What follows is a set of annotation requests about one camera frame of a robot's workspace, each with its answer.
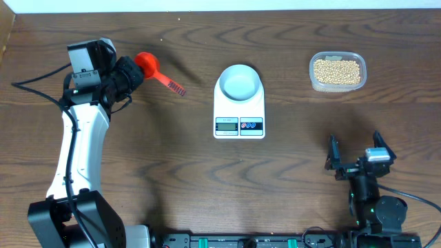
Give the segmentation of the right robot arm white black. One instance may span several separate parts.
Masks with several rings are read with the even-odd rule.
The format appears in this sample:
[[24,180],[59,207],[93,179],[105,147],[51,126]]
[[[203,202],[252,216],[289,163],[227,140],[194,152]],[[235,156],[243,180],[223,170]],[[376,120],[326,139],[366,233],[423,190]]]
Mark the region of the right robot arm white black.
[[390,172],[395,159],[379,132],[373,133],[373,147],[353,163],[341,161],[338,141],[333,134],[329,137],[325,169],[334,170],[336,180],[349,181],[349,211],[358,221],[357,229],[336,236],[335,247],[393,246],[408,207],[401,198],[381,196],[377,179]]

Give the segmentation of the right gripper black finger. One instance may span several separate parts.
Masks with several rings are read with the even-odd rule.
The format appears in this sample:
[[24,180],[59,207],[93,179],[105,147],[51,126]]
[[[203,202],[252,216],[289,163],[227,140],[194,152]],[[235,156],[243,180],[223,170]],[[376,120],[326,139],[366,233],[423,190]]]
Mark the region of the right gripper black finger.
[[379,131],[375,131],[373,133],[373,144],[375,148],[385,148],[391,159],[396,159],[396,154],[392,151],[392,149],[387,145],[381,136]]
[[338,142],[336,137],[331,134],[329,137],[328,155],[325,161],[325,169],[338,169],[341,164],[340,152],[338,149]]

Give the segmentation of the orange measuring scoop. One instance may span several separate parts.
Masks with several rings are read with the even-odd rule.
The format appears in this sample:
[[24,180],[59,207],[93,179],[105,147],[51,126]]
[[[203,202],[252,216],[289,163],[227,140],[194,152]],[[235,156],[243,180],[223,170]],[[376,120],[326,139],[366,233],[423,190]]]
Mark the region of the orange measuring scoop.
[[135,56],[134,62],[142,69],[144,79],[156,79],[174,93],[185,95],[184,87],[160,72],[159,60],[152,53],[140,52]]

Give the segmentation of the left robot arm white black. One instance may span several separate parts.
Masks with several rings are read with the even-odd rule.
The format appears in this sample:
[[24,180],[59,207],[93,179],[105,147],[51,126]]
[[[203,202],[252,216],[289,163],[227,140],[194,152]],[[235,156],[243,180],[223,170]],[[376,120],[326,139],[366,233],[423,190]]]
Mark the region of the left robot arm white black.
[[145,225],[127,226],[101,192],[101,160],[112,106],[129,105],[143,82],[139,66],[118,58],[109,39],[68,46],[73,71],[56,101],[63,140],[45,200],[32,203],[28,222],[42,247],[150,247]]

